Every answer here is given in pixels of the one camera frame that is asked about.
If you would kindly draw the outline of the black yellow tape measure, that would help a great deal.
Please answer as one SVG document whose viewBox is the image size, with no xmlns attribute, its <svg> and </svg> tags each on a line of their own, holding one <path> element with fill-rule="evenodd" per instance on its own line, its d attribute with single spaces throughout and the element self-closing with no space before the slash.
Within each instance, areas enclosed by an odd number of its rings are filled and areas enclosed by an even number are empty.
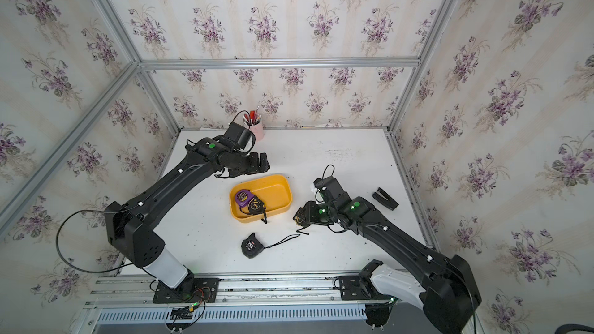
<svg viewBox="0 0 594 334">
<path fill-rule="evenodd" d="M 306 229 L 311 226 L 311 222 L 308 219 L 307 211 L 303 207 L 297 210 L 293 217 L 293 220 L 298 226 L 296 233 L 302 235 L 309 235 L 309 233 L 306 232 Z"/>
<path fill-rule="evenodd" d="M 264 224 L 268 223 L 266 205 L 257 196 L 254 196 L 247 204 L 247 213 L 251 216 L 262 215 L 261 221 Z"/>
</svg>

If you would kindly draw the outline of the purple tape measure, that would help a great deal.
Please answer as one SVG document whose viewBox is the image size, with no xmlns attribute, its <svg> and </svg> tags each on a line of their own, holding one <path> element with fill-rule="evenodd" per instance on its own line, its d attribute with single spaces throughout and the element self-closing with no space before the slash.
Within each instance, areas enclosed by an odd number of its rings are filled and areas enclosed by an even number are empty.
<svg viewBox="0 0 594 334">
<path fill-rule="evenodd" d="M 236 192 L 234 199 L 241 209 L 247 207 L 254 197 L 255 195 L 250 190 L 243 189 Z"/>
</svg>

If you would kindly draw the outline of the yellow plastic storage box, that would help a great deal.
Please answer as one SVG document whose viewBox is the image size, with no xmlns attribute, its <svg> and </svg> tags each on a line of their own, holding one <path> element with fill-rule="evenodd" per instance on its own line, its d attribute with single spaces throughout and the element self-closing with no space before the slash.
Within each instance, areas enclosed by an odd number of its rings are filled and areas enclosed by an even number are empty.
<svg viewBox="0 0 594 334">
<path fill-rule="evenodd" d="M 251 216 L 247 212 L 247 207 L 240 209 L 236 204 L 235 194 L 243 189 L 250 190 L 266 205 L 268 219 L 287 212 L 292 205 L 292 190 L 289 181 L 282 175 L 275 174 L 240 183 L 230 191 L 230 213 L 235 220 L 243 224 L 262 219 L 262 215 Z"/>
</svg>

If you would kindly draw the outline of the black tape measure with strap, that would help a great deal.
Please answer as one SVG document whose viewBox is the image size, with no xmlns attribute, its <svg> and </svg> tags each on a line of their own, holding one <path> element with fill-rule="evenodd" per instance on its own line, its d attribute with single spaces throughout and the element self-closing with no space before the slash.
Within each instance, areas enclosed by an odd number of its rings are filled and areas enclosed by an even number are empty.
<svg viewBox="0 0 594 334">
<path fill-rule="evenodd" d="M 291 234 L 281 239 L 281 241 L 278 241 L 271 245 L 264 246 L 264 244 L 262 244 L 261 241 L 258 238 L 256 238 L 255 233 L 252 233 L 241 242 L 241 252 L 246 258 L 253 259 L 266 249 L 278 247 L 299 237 L 300 234 Z"/>
</svg>

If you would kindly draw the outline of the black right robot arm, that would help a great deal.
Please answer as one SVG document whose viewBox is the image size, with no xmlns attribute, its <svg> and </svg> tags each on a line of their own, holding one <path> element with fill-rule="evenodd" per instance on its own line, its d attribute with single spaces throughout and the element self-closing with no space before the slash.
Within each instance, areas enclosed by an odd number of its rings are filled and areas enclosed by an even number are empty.
<svg viewBox="0 0 594 334">
<path fill-rule="evenodd" d="M 367 199 L 352 198 L 336 178 L 318 178 L 321 196 L 300 207 L 294 221 L 301 227 L 339 225 L 370 241 L 397 261 L 397 271 L 384 262 L 369 262 L 359 273 L 359 288 L 370 299 L 391 298 L 420 309 L 441 333 L 461 333 L 476 326 L 482 297 L 470 264 L 461 256 L 447 257 L 394 225 Z"/>
</svg>

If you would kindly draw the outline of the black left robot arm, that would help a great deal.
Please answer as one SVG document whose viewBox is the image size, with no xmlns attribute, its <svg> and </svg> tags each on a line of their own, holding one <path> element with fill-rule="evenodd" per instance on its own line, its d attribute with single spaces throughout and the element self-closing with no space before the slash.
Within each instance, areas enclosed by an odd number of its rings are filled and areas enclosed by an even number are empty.
<svg viewBox="0 0 594 334">
<path fill-rule="evenodd" d="M 211 176 L 236 178 L 266 173 L 264 153 L 254 152 L 255 134 L 230 123 L 224 134 L 188 141 L 185 157 L 148 190 L 124 204 L 111 203 L 102 211 L 108 244 L 134 266 L 145 270 L 183 300 L 193 295 L 194 275 L 167 250 L 155 232 L 167 213 L 194 187 Z"/>
</svg>

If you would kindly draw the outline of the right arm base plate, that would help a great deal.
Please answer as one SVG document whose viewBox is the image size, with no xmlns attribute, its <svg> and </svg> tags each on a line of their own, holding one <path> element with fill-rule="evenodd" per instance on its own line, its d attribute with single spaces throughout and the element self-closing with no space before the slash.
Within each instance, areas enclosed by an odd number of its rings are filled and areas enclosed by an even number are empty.
<svg viewBox="0 0 594 334">
<path fill-rule="evenodd" d="M 371 274 L 383 265 L 382 261 L 372 260 L 358 275 L 343 275 L 334 278 L 334 290 L 340 293 L 342 301 L 396 301 L 397 298 L 394 296 L 381 294 L 371 282 Z"/>
</svg>

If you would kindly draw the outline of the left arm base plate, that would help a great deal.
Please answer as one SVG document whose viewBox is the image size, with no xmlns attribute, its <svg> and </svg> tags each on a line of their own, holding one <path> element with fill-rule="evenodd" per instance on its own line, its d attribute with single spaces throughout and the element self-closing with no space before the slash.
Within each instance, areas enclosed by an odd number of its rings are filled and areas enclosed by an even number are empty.
<svg viewBox="0 0 594 334">
<path fill-rule="evenodd" d="M 158 282 L 153 295 L 153 304 L 190 304 L 200 302 L 214 303 L 220 284 L 219 278 L 194 278 L 192 281 L 186 279 L 182 284 L 172 289 Z"/>
</svg>

